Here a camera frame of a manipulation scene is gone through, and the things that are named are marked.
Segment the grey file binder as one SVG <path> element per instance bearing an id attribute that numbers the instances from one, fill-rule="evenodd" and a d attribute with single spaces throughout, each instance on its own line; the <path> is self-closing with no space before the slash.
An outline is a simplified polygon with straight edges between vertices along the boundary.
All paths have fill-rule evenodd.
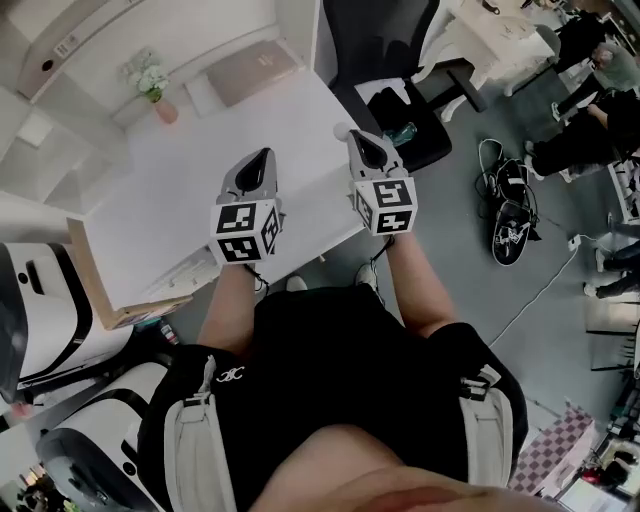
<path id="1" fill-rule="evenodd" d="M 79 49 L 145 0 L 76 0 L 35 39 L 16 89 L 34 103 Z"/>

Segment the person's black shirt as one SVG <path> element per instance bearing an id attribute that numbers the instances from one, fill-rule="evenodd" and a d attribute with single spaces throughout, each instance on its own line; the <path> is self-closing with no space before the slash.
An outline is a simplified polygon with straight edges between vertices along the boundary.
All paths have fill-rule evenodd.
<path id="1" fill-rule="evenodd" d="M 528 432 L 519 383 L 471 325 L 414 334 L 366 285 L 278 292 L 256 306 L 246 355 L 196 344 L 175 350 L 137 447 L 139 478 L 163 507 L 164 421 L 198 391 L 208 361 L 239 512 L 310 435 L 335 425 L 364 430 L 406 465 L 467 480 L 466 385 L 487 368 L 511 408 L 510 465 Z"/>

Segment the person's bare neck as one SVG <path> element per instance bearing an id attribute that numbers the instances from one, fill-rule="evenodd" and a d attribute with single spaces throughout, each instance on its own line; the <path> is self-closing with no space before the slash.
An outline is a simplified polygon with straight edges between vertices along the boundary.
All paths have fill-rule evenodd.
<path id="1" fill-rule="evenodd" d="M 408 467 L 352 426 L 320 429 L 281 463 L 249 512 L 558 512 L 507 489 Z"/>

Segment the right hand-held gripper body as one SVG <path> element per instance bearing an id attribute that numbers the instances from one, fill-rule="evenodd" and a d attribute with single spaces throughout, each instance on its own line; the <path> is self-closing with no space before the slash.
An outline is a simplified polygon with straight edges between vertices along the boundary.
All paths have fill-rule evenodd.
<path id="1" fill-rule="evenodd" d="M 418 211 L 414 179 L 402 166 L 351 168 L 352 207 L 373 236 L 408 233 Z"/>

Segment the black cloth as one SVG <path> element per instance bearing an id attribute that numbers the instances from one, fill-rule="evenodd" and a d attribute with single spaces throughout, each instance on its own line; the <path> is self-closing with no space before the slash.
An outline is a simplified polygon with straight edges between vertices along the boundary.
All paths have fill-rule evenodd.
<path id="1" fill-rule="evenodd" d="M 377 92 L 368 108 L 382 131 L 400 130 L 411 121 L 411 109 L 390 87 Z"/>

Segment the white storage shelving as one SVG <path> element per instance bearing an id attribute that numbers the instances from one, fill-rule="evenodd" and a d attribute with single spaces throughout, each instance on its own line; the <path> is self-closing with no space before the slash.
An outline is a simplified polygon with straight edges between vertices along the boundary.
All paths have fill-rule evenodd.
<path id="1" fill-rule="evenodd" d="M 640 163 L 629 159 L 607 166 L 623 222 L 640 224 Z"/>

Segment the cardboard box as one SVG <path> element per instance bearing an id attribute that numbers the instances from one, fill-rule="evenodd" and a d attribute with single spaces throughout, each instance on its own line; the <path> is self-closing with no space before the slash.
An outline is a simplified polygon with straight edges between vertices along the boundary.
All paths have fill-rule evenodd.
<path id="1" fill-rule="evenodd" d="M 193 296 L 188 295 L 114 309 L 94 261 L 84 223 L 77 219 L 68 218 L 67 229 L 74 252 L 76 272 L 91 305 L 106 330 L 133 326 L 160 318 L 193 300 Z"/>

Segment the white dressing table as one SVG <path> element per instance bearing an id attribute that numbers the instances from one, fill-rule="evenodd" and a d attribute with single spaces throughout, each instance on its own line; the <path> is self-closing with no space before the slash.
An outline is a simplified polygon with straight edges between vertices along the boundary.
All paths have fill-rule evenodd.
<path id="1" fill-rule="evenodd" d="M 536 26 L 520 9 L 521 0 L 456 0 L 448 7 L 452 19 L 433 41 L 425 41 L 420 54 L 421 70 L 412 76 L 424 80 L 447 49 L 473 66 L 473 93 L 488 80 L 511 80 L 531 72 L 554 51 Z"/>

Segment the pink checkered cloth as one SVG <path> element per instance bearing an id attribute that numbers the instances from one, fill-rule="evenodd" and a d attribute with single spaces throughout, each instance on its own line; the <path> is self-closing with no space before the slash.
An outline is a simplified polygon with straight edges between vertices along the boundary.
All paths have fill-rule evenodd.
<path id="1" fill-rule="evenodd" d="M 522 494 L 555 497 L 591 452 L 598 432 L 594 418 L 568 405 L 521 452 L 508 488 Z"/>

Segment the person's left forearm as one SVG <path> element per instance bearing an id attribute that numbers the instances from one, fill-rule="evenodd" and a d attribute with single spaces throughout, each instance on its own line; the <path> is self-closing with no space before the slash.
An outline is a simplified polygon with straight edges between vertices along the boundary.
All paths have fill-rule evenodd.
<path id="1" fill-rule="evenodd" d="M 252 268 L 224 266 L 216 281 L 212 300 L 197 343 L 241 356 L 254 333 L 256 304 Z"/>

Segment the pink laptop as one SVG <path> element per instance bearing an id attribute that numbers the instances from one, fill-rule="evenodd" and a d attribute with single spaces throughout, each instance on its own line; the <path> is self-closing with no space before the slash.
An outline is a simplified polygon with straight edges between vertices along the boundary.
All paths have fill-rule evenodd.
<path id="1" fill-rule="evenodd" d="M 302 68 L 279 40 L 259 41 L 212 64 L 205 75 L 231 107 Z"/>

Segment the black office chair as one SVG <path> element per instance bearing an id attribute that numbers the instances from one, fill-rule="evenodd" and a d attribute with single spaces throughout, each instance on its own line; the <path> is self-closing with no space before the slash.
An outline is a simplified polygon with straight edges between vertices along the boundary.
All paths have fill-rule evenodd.
<path id="1" fill-rule="evenodd" d="M 377 92 L 390 87 L 410 106 L 410 122 L 418 132 L 398 148 L 410 173 L 452 151 L 436 109 L 462 98 L 478 112 L 486 108 L 479 92 L 471 91 L 470 79 L 456 69 L 447 71 L 451 87 L 430 101 L 412 82 L 421 70 L 422 46 L 439 5 L 440 0 L 323 0 L 337 57 L 329 88 L 361 129 L 378 136 L 384 131 L 368 108 Z"/>

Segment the pink vase with white flowers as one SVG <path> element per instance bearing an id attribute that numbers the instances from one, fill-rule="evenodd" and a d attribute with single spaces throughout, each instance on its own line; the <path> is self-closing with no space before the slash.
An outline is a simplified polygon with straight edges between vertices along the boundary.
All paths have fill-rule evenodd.
<path id="1" fill-rule="evenodd" d="M 178 118 L 175 106 L 165 98 L 165 89 L 170 80 L 158 54 L 150 47 L 136 52 L 120 66 L 120 74 L 138 96 L 151 104 L 158 117 L 166 124 Z"/>

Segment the person's right white shoe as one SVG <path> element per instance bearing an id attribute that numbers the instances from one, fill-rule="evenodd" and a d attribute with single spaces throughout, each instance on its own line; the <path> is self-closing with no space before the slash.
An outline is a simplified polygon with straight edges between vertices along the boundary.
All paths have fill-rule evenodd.
<path id="1" fill-rule="evenodd" d="M 372 263 L 365 263 L 358 269 L 355 276 L 355 285 L 368 285 L 375 292 L 378 291 L 377 272 Z"/>

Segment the white desk with hutch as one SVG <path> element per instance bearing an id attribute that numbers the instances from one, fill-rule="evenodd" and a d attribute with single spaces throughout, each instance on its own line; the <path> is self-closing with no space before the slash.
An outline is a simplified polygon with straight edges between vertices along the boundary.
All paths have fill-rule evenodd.
<path id="1" fill-rule="evenodd" d="M 347 163 L 333 128 L 351 117 L 314 69 L 321 0 L 145 0 L 32 103 L 16 89 L 26 53 L 75 1 L 0 0 L 0 241 L 55 241 L 68 218 L 82 221 L 114 309 L 192 292 L 168 274 L 208 242 L 223 178 L 243 157 L 275 152 L 280 198 Z M 302 68 L 199 117 L 185 84 L 264 40 Z M 173 124 L 120 74 L 144 47 L 169 76 Z"/>

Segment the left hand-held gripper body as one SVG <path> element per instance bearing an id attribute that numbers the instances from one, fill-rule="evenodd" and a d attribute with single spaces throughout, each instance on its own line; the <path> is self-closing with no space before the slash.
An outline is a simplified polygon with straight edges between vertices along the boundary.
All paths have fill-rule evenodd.
<path id="1" fill-rule="evenodd" d="M 222 191 L 211 209 L 209 248 L 217 263 L 258 263 L 275 254 L 282 231 L 278 193 L 266 197 Z"/>

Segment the person's right forearm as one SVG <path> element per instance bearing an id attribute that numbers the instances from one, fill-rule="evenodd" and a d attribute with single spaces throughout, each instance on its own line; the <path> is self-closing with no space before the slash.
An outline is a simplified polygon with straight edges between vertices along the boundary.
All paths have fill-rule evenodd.
<path id="1" fill-rule="evenodd" d="M 413 233 L 396 235 L 386 254 L 396 302 L 409 331 L 428 338 L 456 321 L 449 294 Z"/>

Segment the white and black machine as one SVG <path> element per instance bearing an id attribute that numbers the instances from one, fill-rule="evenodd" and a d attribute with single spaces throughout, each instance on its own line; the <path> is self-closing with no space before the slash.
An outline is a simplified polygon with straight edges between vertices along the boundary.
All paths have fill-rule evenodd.
<path id="1" fill-rule="evenodd" d="M 8 404 L 75 381 L 118 354 L 133 328 L 106 329 L 60 243 L 0 243 L 0 397 Z"/>
<path id="2" fill-rule="evenodd" d="M 130 369 L 38 441 L 47 474 L 82 512 L 164 512 L 139 478 L 137 437 L 166 372 Z"/>

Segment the grey chair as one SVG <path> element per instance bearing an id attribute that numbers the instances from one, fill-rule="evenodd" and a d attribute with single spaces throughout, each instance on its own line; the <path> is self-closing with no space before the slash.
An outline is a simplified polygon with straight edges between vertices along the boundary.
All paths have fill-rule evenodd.
<path id="1" fill-rule="evenodd" d="M 553 55 L 547 59 L 548 63 L 550 65 L 556 65 L 560 60 L 562 45 L 558 34 L 553 29 L 544 24 L 536 24 L 535 28 L 537 33 L 553 52 Z"/>

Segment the green bottle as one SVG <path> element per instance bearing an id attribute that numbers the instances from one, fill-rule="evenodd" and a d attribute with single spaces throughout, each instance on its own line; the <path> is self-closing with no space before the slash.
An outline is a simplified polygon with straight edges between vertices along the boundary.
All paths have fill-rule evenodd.
<path id="1" fill-rule="evenodd" d="M 403 126 L 385 129 L 383 138 L 388 140 L 394 147 L 400 147 L 412 141 L 418 129 L 413 122 L 408 122 Z"/>

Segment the white pad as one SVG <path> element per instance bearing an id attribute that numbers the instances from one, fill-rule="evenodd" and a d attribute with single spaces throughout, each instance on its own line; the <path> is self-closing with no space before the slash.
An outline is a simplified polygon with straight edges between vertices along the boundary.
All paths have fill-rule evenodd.
<path id="1" fill-rule="evenodd" d="M 225 109 L 224 103 L 204 74 L 187 82 L 185 88 L 199 117 L 204 118 Z"/>

